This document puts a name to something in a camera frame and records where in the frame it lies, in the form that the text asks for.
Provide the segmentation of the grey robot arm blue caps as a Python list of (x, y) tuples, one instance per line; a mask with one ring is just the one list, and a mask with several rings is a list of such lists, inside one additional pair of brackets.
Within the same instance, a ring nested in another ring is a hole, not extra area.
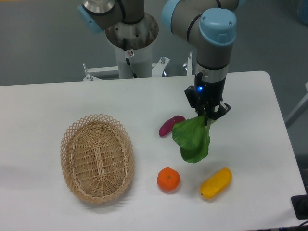
[[(194, 85), (185, 90), (190, 106), (209, 123), (224, 116), (230, 106), (222, 94), (236, 38), (234, 10), (239, 0), (169, 0), (162, 24), (197, 49)], [(157, 21), (142, 0), (85, 0), (80, 17), (93, 32), (104, 32), (117, 52), (121, 79), (152, 77), (151, 46), (157, 39)]]

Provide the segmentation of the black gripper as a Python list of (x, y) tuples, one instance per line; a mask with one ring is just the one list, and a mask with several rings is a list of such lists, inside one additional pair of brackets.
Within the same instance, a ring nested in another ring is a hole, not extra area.
[(231, 110), (231, 106), (223, 102), (224, 85), (225, 79), (215, 83), (206, 82), (205, 75), (199, 72), (194, 75), (194, 85), (184, 91), (190, 107), (203, 117), (205, 126), (206, 113), (208, 119), (217, 120)]

